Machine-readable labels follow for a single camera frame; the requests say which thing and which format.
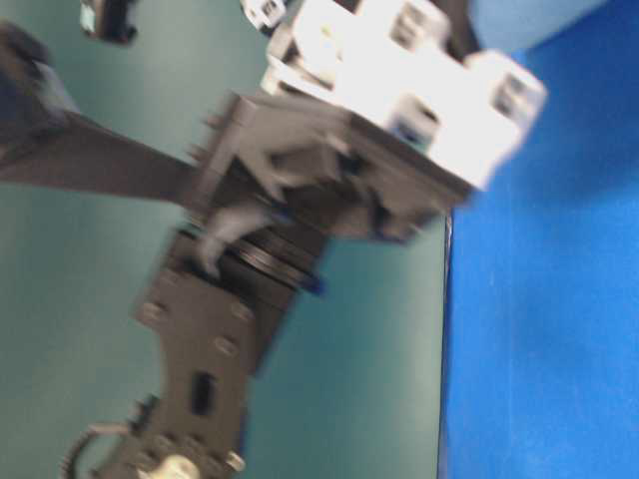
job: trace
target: blue wall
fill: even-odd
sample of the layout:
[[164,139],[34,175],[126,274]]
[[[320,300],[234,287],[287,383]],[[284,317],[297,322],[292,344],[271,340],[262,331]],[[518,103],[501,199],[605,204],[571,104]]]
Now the blue wall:
[[457,212],[450,478],[639,477],[639,2],[527,54],[550,101]]

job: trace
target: bolt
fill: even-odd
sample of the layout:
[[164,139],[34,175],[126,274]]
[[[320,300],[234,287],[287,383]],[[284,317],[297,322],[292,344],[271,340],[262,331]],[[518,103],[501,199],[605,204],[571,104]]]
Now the bolt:
[[184,439],[184,447],[187,450],[187,452],[192,454],[194,457],[200,456],[202,454],[202,452],[203,452],[203,449],[204,449],[200,439],[198,439],[195,436],[187,436],[187,437],[185,437],[185,439]]
[[150,452],[141,451],[136,454],[136,467],[142,472],[150,472],[156,466],[156,460]]
[[238,346],[227,337],[216,337],[214,344],[216,346],[216,349],[225,356],[233,357],[238,354]]
[[174,269],[170,269],[169,267],[165,268],[160,275],[160,279],[162,282],[165,282],[168,285],[175,286],[180,282],[180,273],[175,271]]
[[154,439],[156,447],[164,454],[173,449],[173,439],[167,434],[159,434]]
[[187,150],[187,155],[189,155],[191,158],[193,158],[197,162],[200,162],[201,160],[203,160],[206,154],[207,154],[207,151],[204,148],[199,147],[197,145],[191,145],[189,149]]
[[231,313],[242,322],[250,322],[254,319],[253,312],[241,302],[236,302],[231,306]]
[[158,323],[164,319],[165,309],[154,302],[145,302],[142,306],[142,315],[150,323]]
[[197,479],[200,477],[200,471],[190,459],[174,455],[165,460],[162,465],[162,471],[155,475],[166,479]]
[[213,477],[220,477],[223,472],[222,463],[213,455],[207,456],[204,459],[204,468],[210,472]]
[[202,213],[191,212],[189,222],[197,228],[203,228],[207,223],[207,217]]
[[224,122],[224,117],[222,115],[211,115],[209,118],[207,118],[205,120],[205,124],[211,128],[213,128],[214,130],[217,130],[219,127],[222,126],[222,123]]
[[247,467],[242,456],[234,451],[231,451],[227,456],[227,464],[236,472],[242,472]]
[[136,401],[133,407],[131,408],[130,416],[134,419],[139,419],[140,416],[144,413],[145,406],[142,401]]

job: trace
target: wire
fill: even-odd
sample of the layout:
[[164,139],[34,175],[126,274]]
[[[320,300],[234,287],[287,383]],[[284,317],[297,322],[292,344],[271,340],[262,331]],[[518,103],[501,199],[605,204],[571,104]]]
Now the wire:
[[227,247],[246,235],[271,225],[285,224],[285,215],[274,207],[246,201],[219,210],[206,227],[198,247],[200,262],[208,274],[219,276],[217,263]]
[[60,479],[76,479],[78,460],[86,448],[100,436],[127,436],[131,434],[131,428],[123,423],[96,423],[91,424],[84,434],[71,446],[69,452],[60,465]]

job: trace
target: teal wall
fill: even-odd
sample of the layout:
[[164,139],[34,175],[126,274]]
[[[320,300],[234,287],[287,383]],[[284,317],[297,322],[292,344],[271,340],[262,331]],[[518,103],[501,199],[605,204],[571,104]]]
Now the teal wall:
[[[230,89],[253,91],[266,42],[231,0],[147,0],[129,50],[90,42],[75,0],[0,0],[51,47],[81,110],[184,157]],[[162,388],[131,306],[181,212],[0,186],[0,471],[55,477],[95,420]],[[434,477],[443,221],[411,247],[336,243],[255,381],[247,478]]]

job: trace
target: screw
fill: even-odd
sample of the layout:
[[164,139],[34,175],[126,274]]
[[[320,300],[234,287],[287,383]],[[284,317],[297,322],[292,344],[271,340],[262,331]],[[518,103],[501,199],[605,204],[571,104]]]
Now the screw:
[[236,302],[231,306],[231,313],[242,322],[253,321],[253,312],[241,302]]
[[213,477],[220,477],[222,475],[222,463],[215,456],[207,456],[204,459],[204,468],[210,472]]
[[184,458],[179,464],[180,473],[188,479],[195,479],[199,476],[198,468],[188,459]]
[[142,401],[136,401],[133,407],[131,408],[131,417],[134,419],[139,419],[140,416],[144,413],[145,405]]
[[189,222],[197,228],[203,228],[207,223],[207,217],[202,213],[191,212]]
[[156,466],[153,455],[147,451],[136,454],[136,467],[142,472],[150,472]]
[[150,323],[158,323],[164,319],[165,309],[154,302],[145,302],[142,306],[142,315]]
[[198,439],[195,436],[187,436],[187,437],[185,437],[185,439],[184,439],[184,447],[187,450],[187,452],[192,454],[194,457],[195,456],[200,456],[202,454],[202,452],[203,452],[203,449],[204,449],[200,439]]
[[162,453],[167,453],[169,452],[174,445],[173,439],[171,439],[171,437],[169,437],[167,434],[160,434],[157,435],[154,439],[155,441],[155,445],[156,447],[162,452]]
[[247,467],[247,463],[244,462],[242,456],[234,451],[231,451],[227,456],[227,464],[236,472],[242,472]]
[[207,118],[205,120],[205,125],[213,128],[214,130],[217,130],[219,127],[222,126],[222,123],[224,122],[224,117],[222,115],[211,115],[209,118]]
[[165,282],[166,284],[169,284],[171,286],[175,286],[176,284],[178,284],[178,282],[180,282],[180,273],[175,271],[174,269],[170,269],[169,267],[167,267],[166,269],[164,269],[162,271],[162,274],[160,275],[160,279],[162,280],[162,282]]
[[238,346],[227,337],[216,337],[214,344],[216,346],[216,349],[224,356],[233,357],[238,354]]
[[193,158],[196,162],[200,162],[206,157],[207,151],[197,145],[191,145],[187,150],[187,155]]

